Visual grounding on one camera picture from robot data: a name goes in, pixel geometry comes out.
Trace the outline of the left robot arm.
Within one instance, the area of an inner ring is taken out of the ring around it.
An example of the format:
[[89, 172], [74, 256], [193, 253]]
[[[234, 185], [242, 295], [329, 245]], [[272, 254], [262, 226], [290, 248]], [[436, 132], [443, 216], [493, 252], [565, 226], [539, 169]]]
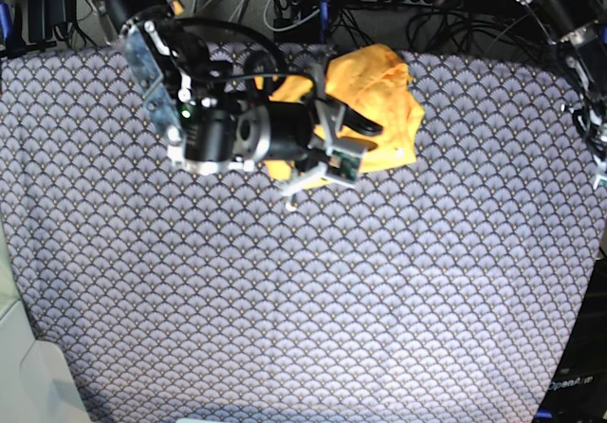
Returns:
[[564, 52], [582, 107], [572, 113], [597, 169], [593, 187], [606, 186], [606, 10], [599, 0], [516, 0], [538, 23], [546, 42]]

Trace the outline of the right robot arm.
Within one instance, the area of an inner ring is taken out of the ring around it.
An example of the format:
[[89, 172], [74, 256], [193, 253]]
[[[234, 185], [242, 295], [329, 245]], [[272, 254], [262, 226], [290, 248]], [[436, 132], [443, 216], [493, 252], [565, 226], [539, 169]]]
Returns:
[[86, 1], [127, 61], [176, 167], [216, 175], [282, 161], [286, 201], [318, 182], [355, 185], [382, 127], [328, 95], [319, 64], [303, 72], [310, 88], [300, 100], [273, 101], [295, 73], [258, 31], [178, 17], [167, 0]]

